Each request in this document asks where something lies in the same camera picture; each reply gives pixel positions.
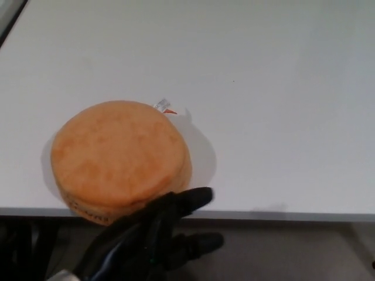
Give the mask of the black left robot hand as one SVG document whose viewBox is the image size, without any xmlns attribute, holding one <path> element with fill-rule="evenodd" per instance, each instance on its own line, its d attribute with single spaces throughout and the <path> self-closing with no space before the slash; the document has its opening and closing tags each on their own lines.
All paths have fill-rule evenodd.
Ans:
<svg viewBox="0 0 375 281">
<path fill-rule="evenodd" d="M 109 225 L 90 244 L 73 274 L 79 280 L 165 280 L 166 273 L 220 249 L 218 232 L 173 234 L 183 217 L 207 205 L 213 189 L 170 192 Z"/>
</svg>

